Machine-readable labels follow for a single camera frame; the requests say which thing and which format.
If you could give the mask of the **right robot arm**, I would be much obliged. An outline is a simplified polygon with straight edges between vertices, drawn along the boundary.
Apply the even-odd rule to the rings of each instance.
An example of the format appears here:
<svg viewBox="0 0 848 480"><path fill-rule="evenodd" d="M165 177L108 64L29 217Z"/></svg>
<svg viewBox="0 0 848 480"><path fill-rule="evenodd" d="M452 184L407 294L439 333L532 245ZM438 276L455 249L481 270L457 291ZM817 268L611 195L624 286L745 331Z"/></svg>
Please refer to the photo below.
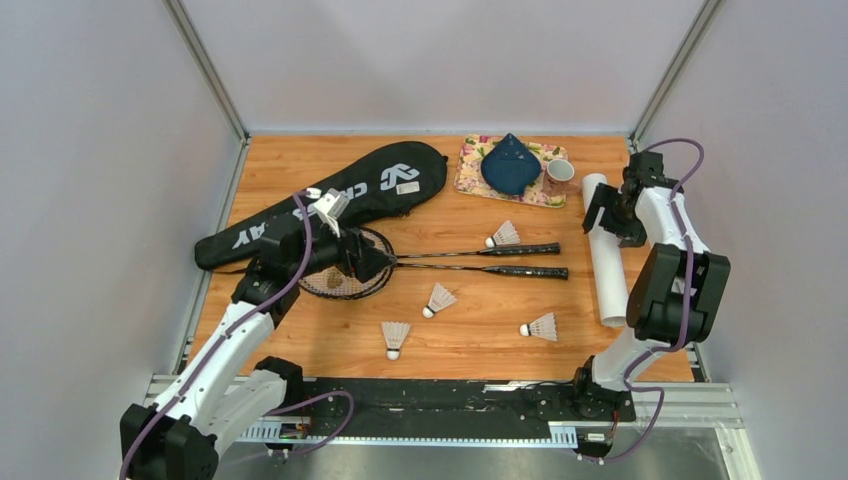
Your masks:
<svg viewBox="0 0 848 480"><path fill-rule="evenodd" d="M575 373L570 404L581 419L616 417L648 366L704 341L731 271L695 232L682 183L665 174L661 154L632 154L622 177L618 187L600 174L583 180L601 317L623 330Z"/></svg>

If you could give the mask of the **black racket bag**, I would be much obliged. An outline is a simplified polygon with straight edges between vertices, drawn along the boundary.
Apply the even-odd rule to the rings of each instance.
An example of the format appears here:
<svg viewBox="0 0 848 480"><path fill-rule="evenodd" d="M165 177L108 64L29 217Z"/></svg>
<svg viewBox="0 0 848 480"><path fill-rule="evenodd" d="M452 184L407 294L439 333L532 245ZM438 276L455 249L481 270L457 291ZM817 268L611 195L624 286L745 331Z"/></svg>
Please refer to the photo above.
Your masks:
<svg viewBox="0 0 848 480"><path fill-rule="evenodd" d="M382 146L340 171L305 188L305 195L288 197L234 225L199 240L194 246L197 267L212 271L255 255L260 239L269 233L304 231L309 216L312 230L322 225L315 204L327 193L334 199L330 217L340 227L358 227L388 217L409 214L439 193L446 184L448 158L420 141Z"/></svg>

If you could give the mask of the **shuttlecock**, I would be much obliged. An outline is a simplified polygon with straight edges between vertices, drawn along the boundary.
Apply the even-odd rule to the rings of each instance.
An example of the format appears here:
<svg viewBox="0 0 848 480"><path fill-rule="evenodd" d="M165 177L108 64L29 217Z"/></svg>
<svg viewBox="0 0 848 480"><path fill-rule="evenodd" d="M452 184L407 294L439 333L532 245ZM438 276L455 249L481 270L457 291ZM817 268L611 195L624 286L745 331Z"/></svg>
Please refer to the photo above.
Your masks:
<svg viewBox="0 0 848 480"><path fill-rule="evenodd" d="M425 318L433 318L437 313L454 305L457 297L440 283L436 283L431 291L427 304L422 309Z"/></svg>
<svg viewBox="0 0 848 480"><path fill-rule="evenodd" d="M408 336L411 325L404 322L382 322L381 330L386 345L386 356L389 360L397 360L400 350Z"/></svg>
<svg viewBox="0 0 848 480"><path fill-rule="evenodd" d="M520 243L520 235L510 220L504 221L499 228L485 240L487 248L518 245Z"/></svg>
<svg viewBox="0 0 848 480"><path fill-rule="evenodd" d="M556 317L553 312L547 313L532 322L522 324L519 333L524 337L536 337L550 342L558 341Z"/></svg>

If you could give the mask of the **white shuttlecock tube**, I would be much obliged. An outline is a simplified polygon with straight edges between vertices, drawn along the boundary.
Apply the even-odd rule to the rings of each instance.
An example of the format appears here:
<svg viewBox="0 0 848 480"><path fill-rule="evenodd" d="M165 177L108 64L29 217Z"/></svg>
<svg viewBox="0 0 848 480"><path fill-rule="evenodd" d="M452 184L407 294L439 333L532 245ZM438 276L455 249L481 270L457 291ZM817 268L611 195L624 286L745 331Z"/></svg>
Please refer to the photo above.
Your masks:
<svg viewBox="0 0 848 480"><path fill-rule="evenodd" d="M598 183L607 184L607 177L592 173L582 179L585 213ZM600 323L611 328L624 327L628 290L617 238L600 226L595 226L587 235Z"/></svg>

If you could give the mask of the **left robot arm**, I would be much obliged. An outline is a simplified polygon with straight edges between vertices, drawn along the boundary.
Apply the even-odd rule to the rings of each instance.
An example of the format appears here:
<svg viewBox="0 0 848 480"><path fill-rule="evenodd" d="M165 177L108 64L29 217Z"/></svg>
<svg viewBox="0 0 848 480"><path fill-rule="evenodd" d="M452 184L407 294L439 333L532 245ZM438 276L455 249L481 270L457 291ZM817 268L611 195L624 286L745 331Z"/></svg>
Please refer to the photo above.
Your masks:
<svg viewBox="0 0 848 480"><path fill-rule="evenodd" d="M313 227L266 233L212 336L148 406L132 404L119 430L122 479L211 479L248 427L276 409L291 415L306 395L299 366L263 360L230 386L256 348L297 301L302 277L330 267L365 283L395 261L359 228Z"/></svg>

